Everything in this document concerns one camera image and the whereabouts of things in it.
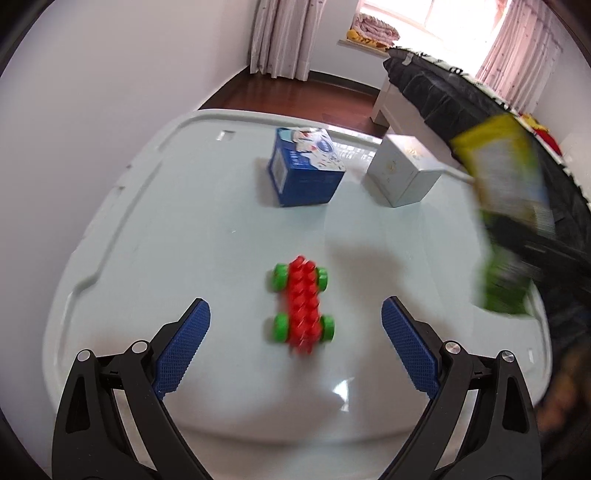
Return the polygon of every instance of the window sill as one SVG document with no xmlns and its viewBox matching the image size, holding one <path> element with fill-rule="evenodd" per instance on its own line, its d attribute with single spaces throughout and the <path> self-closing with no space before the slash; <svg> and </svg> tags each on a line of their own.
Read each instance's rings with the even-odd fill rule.
<svg viewBox="0 0 591 480">
<path fill-rule="evenodd" d="M 339 40 L 337 43 L 339 45 L 344 45 L 345 47 L 356 48 L 357 50 L 364 51 L 366 53 L 375 55 L 377 57 L 381 57 L 383 59 L 387 59 L 390 57 L 390 55 L 388 55 L 387 52 L 378 50 L 377 48 L 368 47 L 367 45 L 363 45 L 362 43 L 357 43 L 352 40 L 348 40 L 347 38 Z"/>
</svg>

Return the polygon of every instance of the white bed frame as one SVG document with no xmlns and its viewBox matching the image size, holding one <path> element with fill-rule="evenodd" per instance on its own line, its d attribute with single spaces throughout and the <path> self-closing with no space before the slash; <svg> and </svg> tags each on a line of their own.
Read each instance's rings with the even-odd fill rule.
<svg viewBox="0 0 591 480">
<path fill-rule="evenodd" d="M 374 104 L 371 120 L 375 124 L 390 127 L 395 134 L 417 137 L 419 142 L 425 145 L 439 161 L 465 171 L 462 165 L 452 157 L 446 143 L 425 125 L 417 108 L 390 83 L 388 77 L 384 80 Z"/>
</svg>

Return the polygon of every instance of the white wall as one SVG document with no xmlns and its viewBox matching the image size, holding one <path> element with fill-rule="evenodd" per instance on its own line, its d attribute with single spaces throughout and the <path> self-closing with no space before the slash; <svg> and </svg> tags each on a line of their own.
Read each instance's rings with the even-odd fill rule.
<svg viewBox="0 0 591 480">
<path fill-rule="evenodd" d="M 356 48 L 339 45 L 351 27 L 358 0 L 325 0 L 310 70 L 330 73 L 381 88 L 386 78 L 383 58 Z"/>
<path fill-rule="evenodd" d="M 70 253 L 142 145 L 246 66 L 257 0 L 56 0 L 0 77 L 0 405 L 50 461 L 41 376 Z"/>
<path fill-rule="evenodd" d="M 550 128 L 583 193 L 591 198 L 591 67 L 567 35 L 534 116 Z"/>
</svg>

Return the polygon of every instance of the white box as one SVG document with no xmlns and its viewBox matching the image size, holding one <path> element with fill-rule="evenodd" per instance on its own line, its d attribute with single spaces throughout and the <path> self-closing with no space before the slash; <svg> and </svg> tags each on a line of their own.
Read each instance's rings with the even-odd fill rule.
<svg viewBox="0 0 591 480">
<path fill-rule="evenodd" d="M 447 167 L 416 137 L 386 134 L 368 175 L 393 207 L 419 202 Z"/>
</svg>

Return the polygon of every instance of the folded blanket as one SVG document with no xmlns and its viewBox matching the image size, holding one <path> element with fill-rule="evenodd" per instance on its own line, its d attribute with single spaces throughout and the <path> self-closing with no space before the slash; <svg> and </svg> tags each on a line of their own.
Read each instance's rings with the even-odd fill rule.
<svg viewBox="0 0 591 480">
<path fill-rule="evenodd" d="M 394 42 L 400 39 L 398 31 L 392 25 L 368 14 L 355 14 L 351 29 L 362 37 L 375 40 L 387 47 L 392 47 Z"/>
<path fill-rule="evenodd" d="M 347 32 L 347 39 L 354 41 L 355 43 L 361 43 L 362 45 L 375 48 L 379 51 L 386 51 L 389 48 L 388 45 L 385 45 L 376 40 L 372 40 L 371 38 L 365 37 L 364 35 L 358 34 L 352 28 Z"/>
</svg>

